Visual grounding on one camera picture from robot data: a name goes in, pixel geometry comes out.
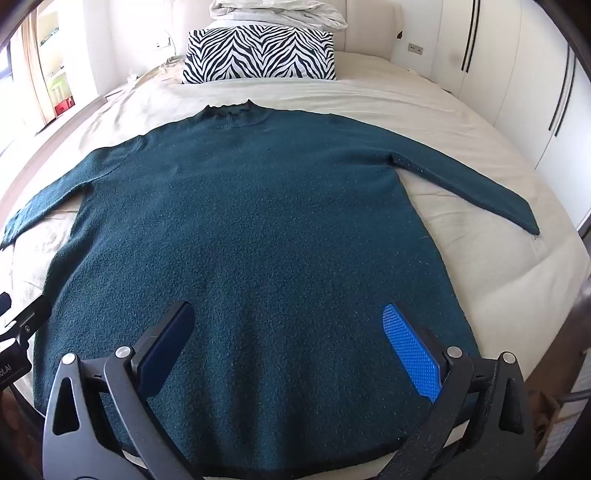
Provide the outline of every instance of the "blue gripper pad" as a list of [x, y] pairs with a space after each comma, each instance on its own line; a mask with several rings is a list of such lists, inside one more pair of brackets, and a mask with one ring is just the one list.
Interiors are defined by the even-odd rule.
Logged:
[[435, 402], [441, 391], [439, 366], [394, 305], [387, 305], [382, 315], [384, 332], [404, 365], [419, 395]]
[[137, 391], [144, 400], [160, 393], [195, 327], [195, 311], [186, 303], [160, 333], [138, 366]]

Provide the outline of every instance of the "curtain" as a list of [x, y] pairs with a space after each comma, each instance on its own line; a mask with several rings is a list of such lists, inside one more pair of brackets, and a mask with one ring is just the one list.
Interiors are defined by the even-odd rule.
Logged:
[[56, 117], [41, 71], [37, 42], [37, 11], [21, 24], [10, 42], [12, 78], [20, 93], [20, 108], [27, 129], [42, 130]]

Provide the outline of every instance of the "sweater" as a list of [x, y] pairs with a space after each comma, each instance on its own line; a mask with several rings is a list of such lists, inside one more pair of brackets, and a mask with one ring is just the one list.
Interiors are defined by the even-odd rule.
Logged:
[[295, 478], [394, 451], [430, 403], [388, 342], [384, 307], [402, 303], [444, 345], [478, 354], [394, 167], [539, 234], [512, 191], [337, 115], [208, 106], [90, 153], [1, 244], [84, 194], [44, 287], [54, 309], [35, 341], [37, 408], [65, 353], [110, 355], [187, 300], [195, 331], [149, 404], [195, 472]]

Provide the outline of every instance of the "wardrobe door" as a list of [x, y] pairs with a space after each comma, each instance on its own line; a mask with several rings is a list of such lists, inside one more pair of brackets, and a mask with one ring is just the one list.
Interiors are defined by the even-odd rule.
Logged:
[[536, 166], [564, 108], [574, 56], [538, 4], [522, 5], [515, 67], [495, 127]]
[[493, 125], [511, 80], [520, 29], [521, 0], [476, 0], [458, 98]]
[[580, 228], [591, 210], [591, 82], [578, 61], [564, 112], [537, 171]]
[[430, 79], [458, 96], [464, 80], [478, 0], [444, 0]]

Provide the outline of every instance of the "headboard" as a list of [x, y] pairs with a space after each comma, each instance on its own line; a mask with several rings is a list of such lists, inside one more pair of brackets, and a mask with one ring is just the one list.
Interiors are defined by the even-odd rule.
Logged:
[[[402, 31], [400, 5], [394, 0], [325, 0], [343, 14], [349, 27], [335, 34], [335, 49], [392, 60]], [[189, 31], [207, 27], [211, 0], [173, 0], [171, 36], [177, 54], [187, 51]]]

